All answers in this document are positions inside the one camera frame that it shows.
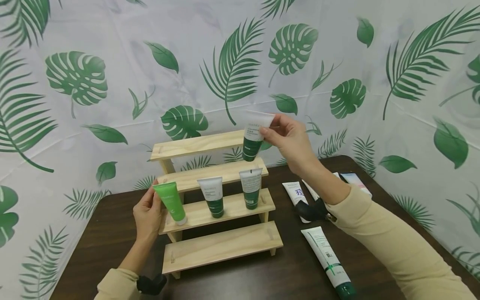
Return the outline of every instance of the person's left hand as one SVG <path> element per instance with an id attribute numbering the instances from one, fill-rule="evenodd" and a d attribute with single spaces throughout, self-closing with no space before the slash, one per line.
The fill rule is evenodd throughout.
<path id="1" fill-rule="evenodd" d="M 152 185 L 158 184 L 155 179 Z M 139 203 L 133 207 L 133 217 L 137 225 L 137 241 L 153 242 L 158 236 L 162 221 L 161 201 L 153 187 L 150 187 Z"/>

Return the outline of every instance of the wooden shelf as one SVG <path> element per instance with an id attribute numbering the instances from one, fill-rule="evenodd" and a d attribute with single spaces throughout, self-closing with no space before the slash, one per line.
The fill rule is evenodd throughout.
<path id="1" fill-rule="evenodd" d="M 179 278 L 183 270 L 267 250 L 274 255 L 280 247 L 283 242 L 274 221 L 219 232 L 166 245 L 162 273 Z"/>
<path id="2" fill-rule="evenodd" d="M 187 214 L 187 223 L 178 226 L 172 219 L 171 215 L 166 209 L 162 211 L 163 223 L 160 226 L 158 234 L 166 234 L 170 232 L 186 230 L 208 224 L 219 223 L 227 220 L 233 220 L 244 216 L 252 216 L 264 214 L 275 210 L 272 196 L 268 189 L 261 189 L 258 199 L 258 207 L 255 209 L 248 209 L 245 206 L 245 199 L 243 193 L 232 196 L 223 197 L 224 214 L 221 218 L 214 218 L 208 209 L 205 200 L 185 204 L 183 208 Z"/>
<path id="3" fill-rule="evenodd" d="M 264 161 L 257 157 L 254 161 L 237 161 L 201 169 L 188 170 L 178 173 L 165 174 L 158 177 L 159 183 L 175 181 L 179 193 L 193 191 L 200 188 L 197 179 L 208 177 L 223 177 L 223 184 L 240 181 L 240 171 L 263 168 L 262 176 L 268 175 Z"/>
<path id="4" fill-rule="evenodd" d="M 243 131 L 199 136 L 185 140 L 158 143 L 153 146 L 150 160 L 170 159 L 178 156 L 193 155 L 206 151 L 243 145 Z"/>

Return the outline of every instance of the white backdrop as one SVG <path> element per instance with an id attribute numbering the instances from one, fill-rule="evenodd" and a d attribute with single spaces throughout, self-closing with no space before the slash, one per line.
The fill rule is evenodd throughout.
<path id="1" fill-rule="evenodd" d="M 473 1 L 0 0 L 0 298 L 47 299 L 98 201 L 161 175 L 154 143 L 246 108 L 309 122 L 320 158 L 353 157 L 479 278 L 479 20 Z"/>

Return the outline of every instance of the dark wooden table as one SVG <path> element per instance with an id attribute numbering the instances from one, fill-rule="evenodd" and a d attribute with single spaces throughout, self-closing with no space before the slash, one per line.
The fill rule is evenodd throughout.
<path id="1" fill-rule="evenodd" d="M 415 228 L 452 266 L 455 274 L 477 296 L 480 284 L 427 231 L 416 223 L 375 181 L 351 158 L 337 156 L 322 160 L 332 172 L 358 174 L 373 194 L 373 199 Z M 400 289 L 385 267 L 367 249 L 347 234 L 326 221 L 303 224 L 295 214 L 282 182 L 299 181 L 288 167 L 269 169 L 263 180 L 275 202 L 274 220 L 284 247 L 275 256 L 263 252 L 217 264 L 182 271 L 181 279 L 169 277 L 160 296 L 144 299 L 181 300 L 265 300 L 265 299 L 339 299 L 300 230 L 322 226 L 335 253 L 357 290 L 358 299 L 404 299 Z M 224 187 L 224 195 L 240 193 L 239 182 Z M 135 240 L 135 222 L 132 208 L 144 191 L 107 196 L 96 208 L 68 265 L 53 293 L 52 299 L 93 299 L 96 285 L 110 268 L 117 267 Z M 202 199 L 200 191 L 189 192 L 185 202 Z M 184 239 L 216 233 L 259 223 L 251 216 L 207 227 L 184 231 Z M 161 273 L 163 251 L 169 240 L 160 236 L 150 253 L 143 275 L 153 277 Z"/>

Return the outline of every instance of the beige sleeve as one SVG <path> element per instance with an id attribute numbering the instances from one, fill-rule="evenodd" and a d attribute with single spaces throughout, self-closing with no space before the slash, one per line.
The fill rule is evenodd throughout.
<path id="1" fill-rule="evenodd" d="M 130 270 L 110 269 L 97 286 L 95 300 L 137 300 L 137 280 L 138 275 Z"/>
<path id="2" fill-rule="evenodd" d="M 335 225 L 356 238 L 388 269 L 408 300 L 474 300 L 443 258 L 412 227 L 355 185 L 337 205 L 326 205 Z"/>

